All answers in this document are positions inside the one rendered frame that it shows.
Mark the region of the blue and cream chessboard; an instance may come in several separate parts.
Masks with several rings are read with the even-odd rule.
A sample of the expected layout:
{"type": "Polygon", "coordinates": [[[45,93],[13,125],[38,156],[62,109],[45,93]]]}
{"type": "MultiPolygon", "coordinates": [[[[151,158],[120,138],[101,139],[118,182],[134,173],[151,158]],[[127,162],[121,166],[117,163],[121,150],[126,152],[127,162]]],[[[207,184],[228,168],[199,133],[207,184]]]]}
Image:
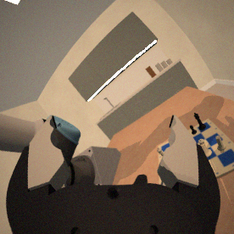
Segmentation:
{"type": "MultiPolygon", "coordinates": [[[[234,171],[234,143],[211,120],[206,119],[203,121],[203,124],[206,125],[206,128],[203,130],[198,129],[199,125],[193,127],[197,131],[196,134],[192,134],[191,129],[188,131],[198,145],[200,144],[198,140],[204,139],[206,148],[212,151],[212,154],[207,158],[217,179],[234,171]],[[217,148],[216,136],[220,136],[220,139],[226,145],[226,148],[222,151],[217,148]]],[[[169,142],[165,142],[159,145],[158,148],[161,148],[164,153],[165,149],[169,146],[169,142]]]]}

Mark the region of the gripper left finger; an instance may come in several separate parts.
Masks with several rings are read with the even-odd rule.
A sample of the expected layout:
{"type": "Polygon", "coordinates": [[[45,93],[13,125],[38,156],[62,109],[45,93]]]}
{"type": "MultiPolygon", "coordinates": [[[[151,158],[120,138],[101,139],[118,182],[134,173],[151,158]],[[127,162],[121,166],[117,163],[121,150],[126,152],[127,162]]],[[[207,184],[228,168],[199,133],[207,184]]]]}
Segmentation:
{"type": "Polygon", "coordinates": [[[57,148],[56,128],[54,117],[50,115],[24,148],[11,175],[6,209],[13,234],[26,234],[30,218],[41,201],[67,187],[70,170],[57,148]]]}

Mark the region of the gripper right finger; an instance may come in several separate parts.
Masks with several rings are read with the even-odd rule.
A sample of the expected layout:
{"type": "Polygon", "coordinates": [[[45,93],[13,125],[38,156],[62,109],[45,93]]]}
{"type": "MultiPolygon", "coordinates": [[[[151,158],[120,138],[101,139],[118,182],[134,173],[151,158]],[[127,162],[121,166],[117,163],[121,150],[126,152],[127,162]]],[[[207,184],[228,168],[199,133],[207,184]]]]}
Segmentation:
{"type": "Polygon", "coordinates": [[[176,115],[170,121],[170,146],[159,163],[161,184],[180,193],[195,209],[203,234],[215,234],[220,214],[220,189],[201,145],[176,115]]]}

